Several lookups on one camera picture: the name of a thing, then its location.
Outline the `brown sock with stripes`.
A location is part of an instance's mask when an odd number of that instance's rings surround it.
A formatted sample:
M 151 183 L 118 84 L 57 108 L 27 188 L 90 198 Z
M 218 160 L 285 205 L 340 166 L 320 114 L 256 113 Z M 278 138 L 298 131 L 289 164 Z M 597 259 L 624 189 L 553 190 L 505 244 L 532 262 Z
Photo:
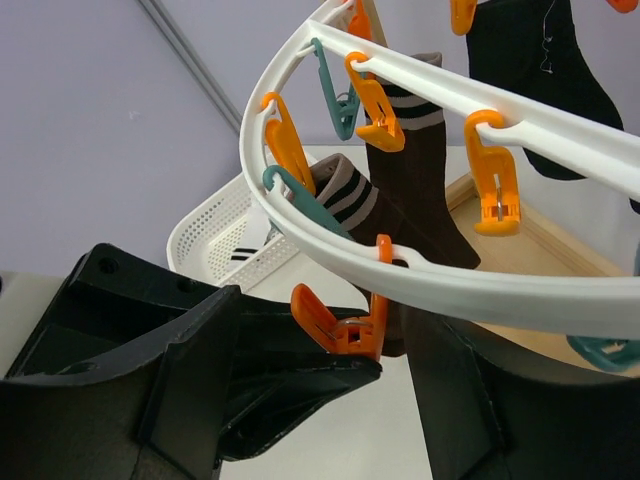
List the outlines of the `brown sock with stripes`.
M 320 160 L 311 174 L 316 200 L 356 242 L 373 246 L 378 235 L 386 234 L 405 246 L 420 244 L 419 232 L 346 156 Z

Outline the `dark brown small sock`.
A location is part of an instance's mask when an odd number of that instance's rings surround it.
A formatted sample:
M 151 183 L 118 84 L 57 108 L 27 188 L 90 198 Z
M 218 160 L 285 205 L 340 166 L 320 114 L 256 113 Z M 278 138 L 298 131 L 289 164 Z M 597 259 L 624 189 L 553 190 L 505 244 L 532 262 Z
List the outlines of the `dark brown small sock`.
M 405 232 L 392 237 L 433 263 L 477 268 L 481 258 L 459 231 L 446 201 L 443 108 L 388 80 L 379 83 L 405 137 L 399 152 L 367 149 L 371 182 L 402 215 Z

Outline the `black sock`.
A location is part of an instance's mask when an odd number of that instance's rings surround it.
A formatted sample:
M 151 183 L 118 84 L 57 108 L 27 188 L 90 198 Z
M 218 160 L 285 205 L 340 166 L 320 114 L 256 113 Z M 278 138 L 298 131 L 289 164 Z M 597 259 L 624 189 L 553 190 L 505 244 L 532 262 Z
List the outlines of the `black sock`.
M 629 204 L 631 209 L 637 214 L 640 215 L 640 203 L 632 198 L 629 199 Z
M 484 2 L 476 7 L 466 45 L 471 78 L 624 128 L 582 55 L 569 1 Z

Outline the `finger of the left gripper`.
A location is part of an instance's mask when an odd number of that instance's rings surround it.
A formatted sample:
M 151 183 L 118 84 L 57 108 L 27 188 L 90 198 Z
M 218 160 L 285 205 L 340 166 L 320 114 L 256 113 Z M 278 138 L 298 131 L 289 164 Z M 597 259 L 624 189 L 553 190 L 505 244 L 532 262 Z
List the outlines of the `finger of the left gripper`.
M 4 446 L 109 433 L 170 460 L 246 460 L 381 375 L 330 354 L 285 303 L 111 244 L 55 289 L 4 378 Z

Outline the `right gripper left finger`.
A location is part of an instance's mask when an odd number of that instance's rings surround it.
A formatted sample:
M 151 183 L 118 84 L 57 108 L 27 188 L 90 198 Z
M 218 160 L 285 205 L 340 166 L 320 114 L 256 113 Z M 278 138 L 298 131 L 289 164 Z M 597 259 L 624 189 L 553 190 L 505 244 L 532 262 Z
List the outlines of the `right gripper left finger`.
M 56 374 L 1 383 L 5 479 L 209 479 L 238 334 L 225 287 Z

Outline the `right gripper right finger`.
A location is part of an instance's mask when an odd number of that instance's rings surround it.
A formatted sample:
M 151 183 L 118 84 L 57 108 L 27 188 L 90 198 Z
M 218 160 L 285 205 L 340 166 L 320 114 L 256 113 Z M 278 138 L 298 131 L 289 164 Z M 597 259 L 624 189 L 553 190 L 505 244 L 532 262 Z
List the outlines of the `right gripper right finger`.
M 639 381 L 399 308 L 436 479 L 636 479 Z

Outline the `white round clip hanger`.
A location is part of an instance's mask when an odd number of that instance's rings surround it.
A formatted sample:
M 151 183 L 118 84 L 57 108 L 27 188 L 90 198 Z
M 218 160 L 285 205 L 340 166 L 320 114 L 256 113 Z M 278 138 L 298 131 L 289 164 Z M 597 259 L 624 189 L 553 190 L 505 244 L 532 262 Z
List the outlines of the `white round clip hanger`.
M 417 251 L 394 248 L 399 266 L 382 264 L 375 250 L 315 224 L 287 199 L 285 186 L 268 186 L 264 130 L 279 91 L 307 53 L 312 38 L 330 51 L 365 55 L 367 70 L 458 114 L 494 108 L 505 129 L 484 126 L 490 140 L 530 148 L 574 167 L 631 197 L 639 194 L 639 140 L 521 96 L 423 65 L 334 27 L 344 1 L 323 3 L 285 42 L 259 79 L 240 130 L 243 174 L 275 225 L 311 259 L 343 279 L 393 300 L 456 318 L 519 329 L 585 336 L 628 352 L 639 341 L 639 281 L 635 277 L 545 277 L 474 272 L 436 265 Z

